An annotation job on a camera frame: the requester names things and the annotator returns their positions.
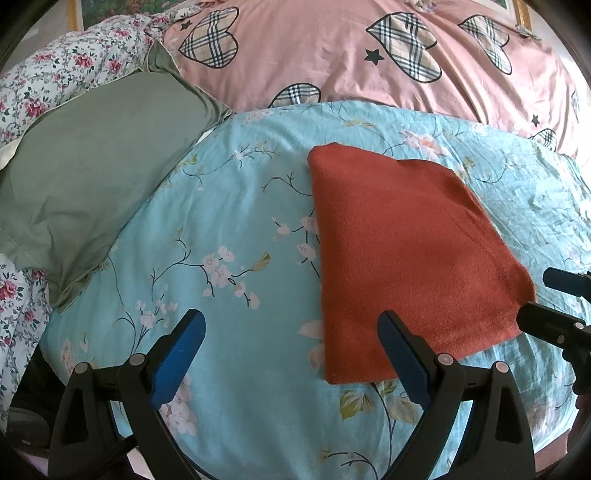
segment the floral blanket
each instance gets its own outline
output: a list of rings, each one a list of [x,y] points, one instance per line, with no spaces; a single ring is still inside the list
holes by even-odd
[[[187,2],[157,15],[111,17],[70,32],[0,73],[0,147],[45,111],[139,68],[173,22],[201,10]],[[39,271],[22,272],[0,253],[0,429],[49,315]]]
[[[571,159],[445,116],[317,103],[237,115],[183,159],[87,289],[52,314],[41,347],[59,377],[80,361],[106,367],[146,352],[199,309],[205,340],[160,411],[193,460],[222,480],[378,480],[421,412],[397,380],[324,380],[323,240],[307,156],[330,142],[452,169],[530,272],[539,301],[589,321],[588,305],[542,282],[549,266],[591,267],[591,193]],[[358,261],[380,259],[359,251]],[[496,360],[511,366],[536,449],[569,428],[573,372],[559,349],[522,334],[464,362]],[[434,475],[454,458],[467,407]]]

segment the pink duvet cover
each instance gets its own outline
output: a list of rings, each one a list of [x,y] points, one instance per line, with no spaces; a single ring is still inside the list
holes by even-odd
[[[578,95],[550,48],[472,0],[229,0],[174,24],[181,73],[236,112],[358,99],[575,156]]]

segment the light blue duvet cover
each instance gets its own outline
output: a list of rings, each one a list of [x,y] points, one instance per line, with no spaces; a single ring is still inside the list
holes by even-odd
[[[146,352],[199,309],[206,338],[160,410],[192,459],[220,480],[378,480],[421,412],[397,380],[323,379],[322,239],[306,158],[330,142],[452,169],[530,272],[539,302],[589,321],[580,299],[542,283],[550,266],[591,267],[591,194],[571,159],[440,115],[353,101],[290,106],[228,120],[145,202],[87,289],[52,315],[41,344],[59,377],[80,361],[105,367]],[[560,353],[520,335],[464,360],[511,366],[536,450],[576,414]],[[433,478],[449,468],[467,414],[465,405]]]

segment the blue gripper pad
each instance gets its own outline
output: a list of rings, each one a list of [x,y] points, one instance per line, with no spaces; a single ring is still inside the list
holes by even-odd
[[[431,378],[424,361],[433,361],[435,357],[433,351],[421,337],[412,335],[398,315],[391,310],[381,313],[378,317],[378,338],[408,398],[422,406],[423,410],[427,410],[431,403]],[[416,352],[411,342],[415,344],[422,342],[422,345],[416,346],[424,352]],[[422,353],[426,353],[429,357],[429,352],[433,356],[429,359],[421,359]]]
[[[150,402],[158,410],[172,401],[193,358],[205,338],[205,317],[198,310],[189,310],[169,337],[176,338],[154,371]]]

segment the leaf print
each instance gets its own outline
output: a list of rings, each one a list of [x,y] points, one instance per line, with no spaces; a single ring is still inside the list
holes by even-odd
[[[364,393],[345,390],[340,398],[340,416],[343,420],[355,417],[360,411],[373,410],[374,401]]]
[[[241,281],[234,285],[234,295],[236,297],[242,297],[246,293],[246,284]]]
[[[320,453],[319,453],[319,455],[318,455],[318,459],[319,459],[321,462],[325,462],[325,461],[327,461],[327,460],[328,460],[328,458],[330,458],[330,454],[331,454],[331,453],[332,453],[332,452],[331,452],[330,450],[324,450],[324,449],[320,449]]]
[[[248,270],[251,272],[260,272],[261,270],[265,270],[271,261],[271,255],[269,252],[264,252],[262,257]]]
[[[415,425],[420,417],[418,405],[400,395],[386,398],[386,407],[388,409],[388,415],[393,420],[400,420],[404,423]]]
[[[472,160],[470,157],[464,157],[463,164],[464,164],[464,168],[466,170],[468,170],[469,168],[472,168],[475,165],[474,160]]]
[[[383,397],[390,395],[396,390],[397,384],[394,380],[385,380],[378,383],[378,392]]]

